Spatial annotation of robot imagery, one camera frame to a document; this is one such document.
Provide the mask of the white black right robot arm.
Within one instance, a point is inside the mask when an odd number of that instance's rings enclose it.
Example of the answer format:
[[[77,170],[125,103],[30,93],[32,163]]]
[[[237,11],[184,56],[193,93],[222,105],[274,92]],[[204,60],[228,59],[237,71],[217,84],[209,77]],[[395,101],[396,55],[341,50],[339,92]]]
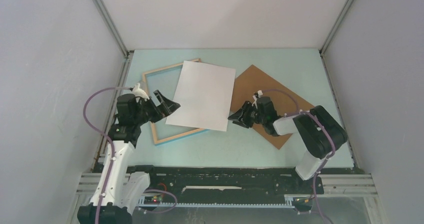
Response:
[[[347,133],[321,105],[294,115],[279,115],[270,97],[259,97],[254,103],[245,101],[240,109],[228,117],[243,128],[261,125],[265,133],[278,137],[298,133],[306,147],[297,175],[291,178],[295,192],[303,193],[311,186],[311,178],[347,142]]]

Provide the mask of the corner aluminium rail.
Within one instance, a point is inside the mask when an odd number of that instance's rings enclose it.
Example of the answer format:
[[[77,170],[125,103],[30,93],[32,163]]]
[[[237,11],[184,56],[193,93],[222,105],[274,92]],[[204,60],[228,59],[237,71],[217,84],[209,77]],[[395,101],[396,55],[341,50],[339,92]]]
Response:
[[[107,7],[104,3],[103,0],[92,0],[95,7],[97,8],[97,10],[99,11],[99,14],[101,16],[101,18],[103,19],[106,27],[108,28],[108,30],[110,31],[111,35],[113,36],[115,42],[117,43],[120,51],[123,53],[124,57],[127,58],[130,54],[129,50],[127,49],[127,47],[124,44],[124,41],[121,37],[121,35],[119,34],[119,31],[116,27],[116,25],[114,24],[114,21],[109,13],[109,11],[107,10]]]
[[[332,28],[330,29],[327,37],[325,38],[325,41],[321,47],[321,49],[319,50],[320,56],[323,57],[328,48],[330,47],[333,39],[335,38],[339,28],[341,27],[344,19],[346,18],[346,16],[348,15],[350,9],[352,8],[354,2],[356,0],[346,0],[346,2],[344,3],[340,13],[338,14],[335,23],[333,24]]]

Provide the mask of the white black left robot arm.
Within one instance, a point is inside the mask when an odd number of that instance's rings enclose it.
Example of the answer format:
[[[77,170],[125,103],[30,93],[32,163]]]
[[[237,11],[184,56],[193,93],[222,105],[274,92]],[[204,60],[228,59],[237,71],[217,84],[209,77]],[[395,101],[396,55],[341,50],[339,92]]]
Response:
[[[156,123],[173,114],[180,104],[169,100],[160,91],[154,95],[156,105],[142,89],[133,87],[116,100],[116,123],[105,133],[91,123],[89,126],[109,143],[98,186],[86,206],[77,212],[79,223],[132,223],[132,213],[141,195],[156,190],[158,178],[150,173],[136,172],[124,185],[128,161],[135,151],[141,126]]]

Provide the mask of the brown frame backing board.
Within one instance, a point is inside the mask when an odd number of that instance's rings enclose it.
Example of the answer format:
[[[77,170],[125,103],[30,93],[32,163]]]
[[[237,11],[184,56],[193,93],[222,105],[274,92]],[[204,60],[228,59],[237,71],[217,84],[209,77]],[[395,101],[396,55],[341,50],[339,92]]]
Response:
[[[293,114],[297,110],[309,110],[314,106],[279,81],[251,65],[234,81],[230,114],[238,111],[246,101],[253,102],[258,90],[270,97],[278,115]]]

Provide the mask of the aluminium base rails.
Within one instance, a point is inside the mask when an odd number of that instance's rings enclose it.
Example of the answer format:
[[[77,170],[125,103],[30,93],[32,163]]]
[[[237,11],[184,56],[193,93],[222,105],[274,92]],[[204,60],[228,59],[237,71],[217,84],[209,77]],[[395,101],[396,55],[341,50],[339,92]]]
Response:
[[[133,187],[146,173],[151,187],[170,192],[161,202],[175,207],[287,207],[305,208],[323,197],[361,197],[371,223],[385,223],[370,174],[356,169],[328,168],[316,180],[302,181],[289,168],[185,168],[132,166],[121,186]]]

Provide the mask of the right corner aluminium rail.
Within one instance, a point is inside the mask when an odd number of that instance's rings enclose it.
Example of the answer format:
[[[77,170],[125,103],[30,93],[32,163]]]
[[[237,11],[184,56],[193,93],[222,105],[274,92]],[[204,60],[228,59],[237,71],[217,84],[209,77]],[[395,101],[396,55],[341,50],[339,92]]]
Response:
[[[339,28],[341,27],[344,19],[346,18],[346,16],[348,15],[350,9],[352,8],[354,2],[356,0],[346,0],[346,2],[344,3],[340,13],[338,14],[335,23],[333,24],[332,28],[330,29],[327,37],[325,38],[325,41],[321,47],[321,49],[319,50],[320,56],[323,57],[328,48],[330,47],[333,39],[335,38]]]

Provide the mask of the hot air balloon photo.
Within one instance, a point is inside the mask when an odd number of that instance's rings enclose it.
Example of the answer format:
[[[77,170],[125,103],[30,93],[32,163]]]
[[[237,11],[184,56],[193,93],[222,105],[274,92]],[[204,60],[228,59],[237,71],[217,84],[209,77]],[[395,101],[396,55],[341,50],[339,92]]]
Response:
[[[184,61],[166,124],[226,132],[236,69]]]

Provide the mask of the left corner aluminium rail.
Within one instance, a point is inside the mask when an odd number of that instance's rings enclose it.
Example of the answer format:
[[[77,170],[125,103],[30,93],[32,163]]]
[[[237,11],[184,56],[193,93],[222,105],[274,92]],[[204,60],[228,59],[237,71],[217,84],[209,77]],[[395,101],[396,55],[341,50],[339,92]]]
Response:
[[[117,43],[120,51],[123,53],[124,57],[127,58],[130,54],[129,50],[127,49],[127,47],[124,44],[124,41],[121,37],[121,35],[119,34],[119,31],[116,27],[116,25],[114,24],[114,21],[109,13],[109,11],[107,10],[107,7],[104,3],[103,0],[92,0],[95,7],[97,8],[97,10],[99,11],[99,14],[101,16],[101,18],[103,19],[106,27],[108,28],[108,30],[110,31],[111,35],[113,36],[115,42]]]

